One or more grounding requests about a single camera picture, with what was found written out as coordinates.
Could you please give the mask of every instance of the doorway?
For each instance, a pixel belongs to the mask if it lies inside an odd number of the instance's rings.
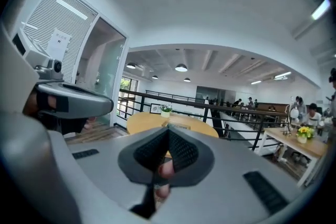
[[[75,84],[111,98],[125,40],[124,36],[99,18],[85,44]],[[93,127],[101,125],[110,126],[110,114],[98,117]]]

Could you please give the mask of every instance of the wooden table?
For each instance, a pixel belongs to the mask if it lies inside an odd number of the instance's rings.
[[[295,151],[311,159],[305,173],[297,183],[297,185],[300,187],[313,171],[314,167],[317,165],[317,162],[327,152],[328,146],[320,142],[316,137],[311,140],[307,140],[306,144],[301,144],[297,141],[296,130],[292,130],[291,136],[284,136],[282,134],[284,128],[265,128],[264,130],[265,135],[262,137],[261,145],[259,146],[259,151],[257,152],[259,155],[261,155],[263,150],[262,147],[265,144],[266,138],[271,136],[272,138],[284,144],[284,149],[280,153],[278,160],[281,159],[285,153],[285,150],[287,149],[286,146],[293,148]]]
[[[130,116],[127,120],[127,132],[129,134],[137,134],[152,128],[163,127],[166,122],[185,126],[194,132],[218,137],[215,129],[203,121],[178,114],[171,114],[169,118],[164,118],[160,114],[149,112],[140,112]],[[171,155],[167,153],[166,157],[171,158]]]

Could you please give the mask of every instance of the paper sign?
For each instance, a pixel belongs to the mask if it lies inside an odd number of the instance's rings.
[[[55,28],[48,42],[47,53],[54,59],[63,61],[71,35]]]

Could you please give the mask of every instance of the desk lamp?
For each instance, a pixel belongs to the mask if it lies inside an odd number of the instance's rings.
[[[288,107],[291,107],[291,105],[289,104],[288,106],[286,106],[285,112],[287,111]],[[285,126],[285,129],[283,130],[283,135],[286,135],[286,136],[291,135],[291,131],[292,131],[291,120],[297,119],[299,117],[299,114],[300,114],[299,110],[296,106],[293,106],[291,109],[289,109],[287,124]]]

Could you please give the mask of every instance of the window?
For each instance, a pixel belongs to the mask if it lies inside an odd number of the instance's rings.
[[[135,79],[130,79],[127,77],[121,77],[120,89],[129,90],[136,92],[138,88],[138,81]],[[125,92],[119,92],[118,104],[117,104],[117,115],[128,119],[133,115],[133,107],[135,101],[135,95]]]

